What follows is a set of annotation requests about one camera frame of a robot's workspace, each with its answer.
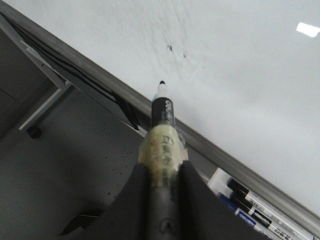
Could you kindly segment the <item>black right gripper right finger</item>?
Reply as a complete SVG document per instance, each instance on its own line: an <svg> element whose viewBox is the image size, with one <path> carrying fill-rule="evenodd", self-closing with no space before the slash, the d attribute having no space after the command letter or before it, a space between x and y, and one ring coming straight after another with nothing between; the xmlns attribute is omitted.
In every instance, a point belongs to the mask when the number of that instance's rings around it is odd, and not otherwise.
<svg viewBox="0 0 320 240"><path fill-rule="evenodd" d="M182 240L267 239L215 196L190 161L180 166L177 189Z"/></svg>

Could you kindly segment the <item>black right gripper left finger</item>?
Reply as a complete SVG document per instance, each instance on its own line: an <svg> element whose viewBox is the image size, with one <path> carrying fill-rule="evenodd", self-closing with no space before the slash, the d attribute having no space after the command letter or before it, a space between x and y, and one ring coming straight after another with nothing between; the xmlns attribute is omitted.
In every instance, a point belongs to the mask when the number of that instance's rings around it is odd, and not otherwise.
<svg viewBox="0 0 320 240"><path fill-rule="evenodd" d="M149 173L137 163L119 195L77 240L144 240L149 196Z"/></svg>

